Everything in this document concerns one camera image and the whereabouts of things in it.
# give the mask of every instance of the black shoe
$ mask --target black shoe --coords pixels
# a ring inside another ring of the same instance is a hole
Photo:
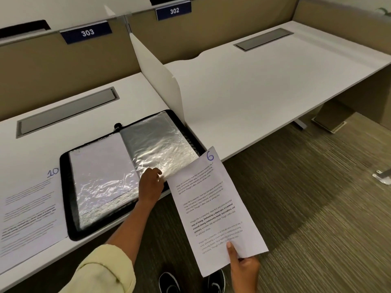
[[[225,276],[221,269],[208,276],[208,293],[224,293]]]
[[[179,285],[175,277],[169,272],[164,272],[159,277],[160,293],[179,293]]]

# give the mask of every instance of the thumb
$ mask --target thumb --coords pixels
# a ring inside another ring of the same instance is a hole
[[[230,256],[231,266],[238,266],[239,265],[238,253],[236,252],[235,247],[230,241],[227,242],[227,251],[228,251],[228,255]]]

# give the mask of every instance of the left hand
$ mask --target left hand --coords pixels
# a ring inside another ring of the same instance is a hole
[[[154,207],[164,187],[164,179],[159,177],[159,175],[161,175],[161,170],[158,168],[147,168],[141,176],[138,185],[138,204],[147,206],[150,209]]]

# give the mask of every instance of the handwritten 6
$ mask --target handwritten 6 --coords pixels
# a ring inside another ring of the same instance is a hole
[[[210,151],[208,151],[208,152],[206,153],[206,158],[207,158],[209,161],[212,161],[213,159],[215,159],[215,157],[214,157],[213,155],[209,155],[209,152],[210,152]]]

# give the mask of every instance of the gray carpet floor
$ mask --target gray carpet floor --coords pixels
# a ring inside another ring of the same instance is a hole
[[[335,135],[287,125],[224,165],[270,250],[259,256],[260,292],[391,292],[391,186],[371,176],[391,166],[390,131],[357,113]],[[7,293],[58,292],[112,232]],[[135,292],[159,292],[164,270],[183,292],[202,291],[171,196],[148,220]],[[232,292],[229,267],[224,272]]]

